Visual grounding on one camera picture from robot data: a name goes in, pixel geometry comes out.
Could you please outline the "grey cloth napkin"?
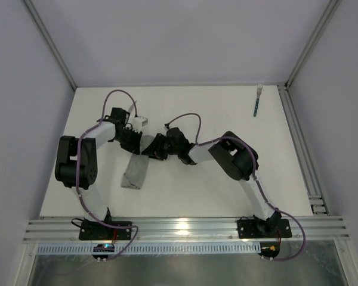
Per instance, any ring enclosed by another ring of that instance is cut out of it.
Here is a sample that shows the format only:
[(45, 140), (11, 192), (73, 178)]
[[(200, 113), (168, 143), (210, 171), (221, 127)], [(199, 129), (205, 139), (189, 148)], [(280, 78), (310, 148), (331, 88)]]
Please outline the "grey cloth napkin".
[(149, 166), (149, 156), (142, 152), (153, 142), (154, 137), (143, 135), (140, 142), (140, 154), (133, 154), (123, 174), (121, 187), (126, 189), (141, 189)]

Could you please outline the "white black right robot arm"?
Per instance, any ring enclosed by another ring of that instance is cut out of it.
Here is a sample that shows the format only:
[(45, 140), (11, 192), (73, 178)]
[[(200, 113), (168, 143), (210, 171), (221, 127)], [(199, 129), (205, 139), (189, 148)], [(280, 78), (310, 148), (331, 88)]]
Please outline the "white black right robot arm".
[(226, 175), (240, 183), (250, 202), (258, 232), (267, 237), (277, 231), (282, 215), (269, 206), (263, 188), (258, 181), (258, 154), (231, 131), (221, 137), (203, 142), (190, 142), (179, 130), (171, 128), (166, 134), (157, 134), (141, 152), (156, 160), (177, 156), (185, 165), (194, 166), (215, 161)]

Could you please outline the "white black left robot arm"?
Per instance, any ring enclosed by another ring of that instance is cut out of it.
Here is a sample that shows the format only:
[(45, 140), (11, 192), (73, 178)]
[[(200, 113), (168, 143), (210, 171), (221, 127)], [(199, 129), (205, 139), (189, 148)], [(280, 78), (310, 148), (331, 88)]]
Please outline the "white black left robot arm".
[(97, 150), (108, 142), (117, 142), (123, 150), (141, 154), (141, 140), (147, 124), (147, 118), (130, 117), (129, 111), (114, 107), (109, 115), (98, 119), (80, 137), (64, 135), (60, 138), (55, 178), (66, 188), (73, 189), (86, 220), (102, 225), (111, 222), (110, 210), (96, 185)]

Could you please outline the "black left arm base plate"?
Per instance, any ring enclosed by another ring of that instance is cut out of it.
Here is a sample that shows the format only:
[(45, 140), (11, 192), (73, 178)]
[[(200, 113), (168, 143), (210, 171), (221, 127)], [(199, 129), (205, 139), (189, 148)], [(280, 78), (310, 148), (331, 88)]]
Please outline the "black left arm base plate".
[(84, 219), (80, 226), (79, 240), (129, 241), (131, 239), (131, 221), (111, 221), (109, 224), (116, 226), (116, 229)]

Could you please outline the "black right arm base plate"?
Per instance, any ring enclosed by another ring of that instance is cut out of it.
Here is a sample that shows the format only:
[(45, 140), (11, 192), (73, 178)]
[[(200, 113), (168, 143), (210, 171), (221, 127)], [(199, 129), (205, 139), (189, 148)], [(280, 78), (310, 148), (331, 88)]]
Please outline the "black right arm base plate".
[(292, 238), (291, 227), (287, 219), (271, 223), (242, 217), (236, 221), (236, 224), (238, 237), (241, 239)]

